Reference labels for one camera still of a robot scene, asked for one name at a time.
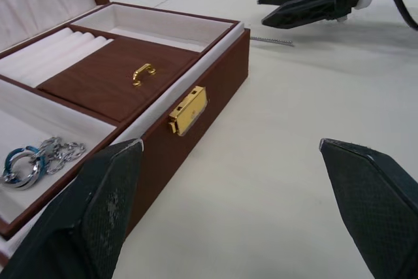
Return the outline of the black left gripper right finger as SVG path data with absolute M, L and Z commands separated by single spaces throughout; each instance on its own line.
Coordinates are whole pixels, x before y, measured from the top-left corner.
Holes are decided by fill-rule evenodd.
M 417 277 L 417 181 L 391 156 L 321 139 L 343 223 L 374 278 Z

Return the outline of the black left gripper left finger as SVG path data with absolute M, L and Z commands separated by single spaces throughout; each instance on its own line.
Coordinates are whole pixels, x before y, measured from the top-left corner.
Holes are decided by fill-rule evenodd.
M 131 139 L 87 159 L 44 210 L 2 278 L 111 278 L 140 176 L 143 141 Z

